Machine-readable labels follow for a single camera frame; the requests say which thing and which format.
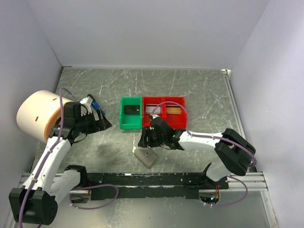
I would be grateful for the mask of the grey card holder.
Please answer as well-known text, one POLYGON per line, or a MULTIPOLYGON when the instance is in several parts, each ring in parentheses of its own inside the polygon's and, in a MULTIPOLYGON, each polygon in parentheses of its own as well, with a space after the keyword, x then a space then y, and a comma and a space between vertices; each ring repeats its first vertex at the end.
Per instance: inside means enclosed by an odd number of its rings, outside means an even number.
POLYGON ((157 154, 155 154, 151 148, 137 148, 134 155, 148 169, 150 169, 158 159, 157 154))

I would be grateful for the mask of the green plastic bin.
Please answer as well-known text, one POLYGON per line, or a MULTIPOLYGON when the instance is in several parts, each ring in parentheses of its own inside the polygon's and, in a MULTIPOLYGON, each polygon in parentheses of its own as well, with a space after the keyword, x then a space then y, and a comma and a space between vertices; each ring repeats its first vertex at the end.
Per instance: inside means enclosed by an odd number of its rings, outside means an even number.
POLYGON ((119 124, 120 129, 123 130, 138 130, 142 129, 142 97, 122 97, 120 104, 119 124), (125 115, 125 105, 140 105, 140 114, 138 115, 125 115))

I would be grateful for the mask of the white drum with orange lid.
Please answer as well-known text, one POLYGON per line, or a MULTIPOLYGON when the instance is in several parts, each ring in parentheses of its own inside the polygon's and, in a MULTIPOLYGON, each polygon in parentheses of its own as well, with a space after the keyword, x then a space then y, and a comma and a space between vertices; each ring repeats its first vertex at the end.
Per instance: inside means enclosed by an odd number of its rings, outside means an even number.
POLYGON ((16 121, 23 132, 46 143, 49 131, 59 117, 59 96, 40 90, 23 102, 17 112, 16 121))

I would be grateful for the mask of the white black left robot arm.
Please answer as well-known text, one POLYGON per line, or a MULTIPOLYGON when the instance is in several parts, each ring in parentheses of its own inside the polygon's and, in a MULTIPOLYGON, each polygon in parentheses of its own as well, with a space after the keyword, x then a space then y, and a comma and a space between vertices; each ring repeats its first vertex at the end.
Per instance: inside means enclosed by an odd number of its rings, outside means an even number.
POLYGON ((67 102, 60 107, 47 137, 47 145, 35 169, 20 188, 13 188, 9 202, 13 217, 23 223, 50 225, 57 214, 59 203, 73 189, 89 190, 86 168, 69 165, 56 179, 64 156, 80 134, 89 135, 112 127, 97 103, 67 102))

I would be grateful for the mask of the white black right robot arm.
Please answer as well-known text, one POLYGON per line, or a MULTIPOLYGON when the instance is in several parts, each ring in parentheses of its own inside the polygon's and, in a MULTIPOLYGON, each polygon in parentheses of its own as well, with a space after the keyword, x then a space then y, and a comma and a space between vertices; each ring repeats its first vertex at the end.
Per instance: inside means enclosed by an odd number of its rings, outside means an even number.
POLYGON ((197 133, 188 129, 174 129, 162 118, 153 116, 149 127, 142 129, 138 142, 140 148, 167 146, 170 150, 200 150, 213 152, 216 162, 207 165, 202 185, 212 189, 218 181, 230 174, 245 176, 255 166, 256 149, 235 130, 227 128, 222 133, 197 133))

